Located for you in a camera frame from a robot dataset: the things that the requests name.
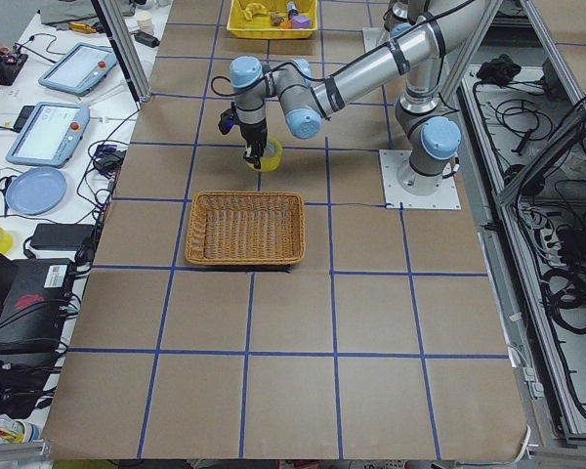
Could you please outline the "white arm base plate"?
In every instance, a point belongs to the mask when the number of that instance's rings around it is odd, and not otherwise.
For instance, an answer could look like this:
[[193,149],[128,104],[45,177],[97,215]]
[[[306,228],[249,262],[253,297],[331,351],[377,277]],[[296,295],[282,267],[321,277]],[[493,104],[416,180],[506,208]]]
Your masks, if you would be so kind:
[[410,210],[460,210],[451,163],[445,164],[440,175],[422,176],[410,167],[410,154],[410,150],[379,150],[385,206]]

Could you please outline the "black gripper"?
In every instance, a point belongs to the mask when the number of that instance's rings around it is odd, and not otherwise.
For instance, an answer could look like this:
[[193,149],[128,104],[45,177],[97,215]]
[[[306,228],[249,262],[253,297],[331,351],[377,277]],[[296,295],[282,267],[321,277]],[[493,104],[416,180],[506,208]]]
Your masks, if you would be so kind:
[[248,163],[253,163],[256,170],[262,168],[262,157],[267,144],[267,122],[239,123],[242,138],[246,143],[243,158]]

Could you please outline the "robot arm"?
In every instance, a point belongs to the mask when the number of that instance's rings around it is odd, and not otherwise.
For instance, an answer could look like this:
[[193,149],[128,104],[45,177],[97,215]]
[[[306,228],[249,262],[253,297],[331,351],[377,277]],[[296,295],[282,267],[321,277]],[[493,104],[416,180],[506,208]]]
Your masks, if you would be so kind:
[[401,108],[414,116],[433,115],[443,59],[473,36],[491,6],[489,1],[392,1],[387,39],[321,78],[312,77],[302,59],[270,67],[253,56],[238,57],[230,63],[232,103],[220,115],[219,131],[226,135],[239,128],[245,161],[260,169],[268,142],[266,99],[278,99],[290,133],[307,140],[331,114],[399,76],[406,79]]

